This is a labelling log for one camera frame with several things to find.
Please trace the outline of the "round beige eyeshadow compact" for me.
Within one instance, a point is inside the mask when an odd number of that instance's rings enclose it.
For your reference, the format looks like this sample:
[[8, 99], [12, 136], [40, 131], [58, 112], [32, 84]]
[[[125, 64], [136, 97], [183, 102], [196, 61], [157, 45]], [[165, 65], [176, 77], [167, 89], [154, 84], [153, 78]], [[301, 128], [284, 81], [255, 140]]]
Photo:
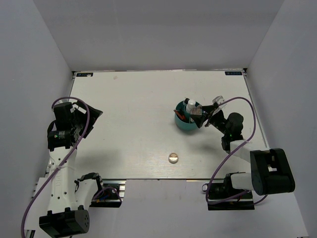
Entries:
[[171, 164], [176, 164], [179, 160], [179, 157], [176, 153], [170, 153], [169, 156], [168, 156], [168, 161], [171, 163]]

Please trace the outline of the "square eyeshadow palette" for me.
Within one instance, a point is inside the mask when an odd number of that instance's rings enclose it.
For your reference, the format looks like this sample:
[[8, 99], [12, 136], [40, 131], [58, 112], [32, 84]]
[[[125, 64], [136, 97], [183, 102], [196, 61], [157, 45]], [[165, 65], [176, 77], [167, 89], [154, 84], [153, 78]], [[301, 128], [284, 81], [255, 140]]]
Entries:
[[201, 116], [203, 114], [202, 105], [198, 105], [190, 111], [190, 115], [192, 116]]

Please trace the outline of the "red lip gloss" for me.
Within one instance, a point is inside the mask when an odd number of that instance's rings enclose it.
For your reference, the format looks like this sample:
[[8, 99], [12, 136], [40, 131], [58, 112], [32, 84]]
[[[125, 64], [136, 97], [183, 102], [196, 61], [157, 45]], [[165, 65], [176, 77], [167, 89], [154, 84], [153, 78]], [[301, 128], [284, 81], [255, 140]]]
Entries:
[[174, 112], [179, 117], [179, 119], [181, 121], [185, 121], [186, 120], [186, 117], [183, 114], [181, 114], [178, 110], [174, 110]]

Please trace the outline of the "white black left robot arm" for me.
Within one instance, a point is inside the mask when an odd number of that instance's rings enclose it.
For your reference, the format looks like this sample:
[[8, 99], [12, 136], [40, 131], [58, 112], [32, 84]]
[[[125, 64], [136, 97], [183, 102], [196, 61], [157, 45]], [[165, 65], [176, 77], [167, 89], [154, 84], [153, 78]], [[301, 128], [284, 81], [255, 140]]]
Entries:
[[102, 111], [77, 101], [57, 104], [53, 112], [55, 121], [47, 136], [51, 192], [47, 214], [39, 218], [39, 226], [52, 238], [67, 238], [89, 231], [92, 198], [105, 191], [98, 173], [75, 176], [78, 142], [88, 136]]

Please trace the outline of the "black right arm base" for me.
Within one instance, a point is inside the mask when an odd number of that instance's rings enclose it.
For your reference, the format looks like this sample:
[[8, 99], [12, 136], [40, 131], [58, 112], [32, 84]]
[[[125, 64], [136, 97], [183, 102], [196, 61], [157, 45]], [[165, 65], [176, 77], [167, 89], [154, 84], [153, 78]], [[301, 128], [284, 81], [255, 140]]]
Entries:
[[210, 189], [202, 185], [202, 192], [208, 194], [209, 211], [254, 210], [251, 174], [229, 173], [222, 179], [215, 179]]

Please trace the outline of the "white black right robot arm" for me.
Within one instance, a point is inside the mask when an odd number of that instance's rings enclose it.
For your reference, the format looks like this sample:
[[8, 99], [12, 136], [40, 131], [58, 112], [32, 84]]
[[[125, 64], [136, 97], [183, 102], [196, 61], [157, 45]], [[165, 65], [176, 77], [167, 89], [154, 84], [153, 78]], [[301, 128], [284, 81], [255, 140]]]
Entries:
[[227, 157], [220, 163], [211, 179], [229, 160], [236, 156], [245, 160], [251, 166], [250, 173], [230, 174], [230, 181], [224, 184], [224, 193], [231, 198], [242, 190], [255, 191], [258, 195], [291, 193], [295, 190], [295, 180], [289, 166], [286, 154], [281, 148], [254, 149], [249, 139], [242, 136], [244, 118], [239, 113], [231, 113], [224, 117], [217, 103], [210, 106], [199, 106], [190, 113], [191, 119], [198, 128], [214, 126], [223, 137], [221, 145]]

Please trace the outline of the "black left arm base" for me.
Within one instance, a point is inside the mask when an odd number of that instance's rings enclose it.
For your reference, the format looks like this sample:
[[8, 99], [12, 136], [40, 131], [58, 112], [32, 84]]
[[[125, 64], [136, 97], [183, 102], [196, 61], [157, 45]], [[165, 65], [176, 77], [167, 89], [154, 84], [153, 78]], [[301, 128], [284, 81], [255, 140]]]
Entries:
[[92, 208], [119, 208], [125, 193], [125, 180], [103, 180], [104, 187], [110, 186], [97, 199], [93, 200]]

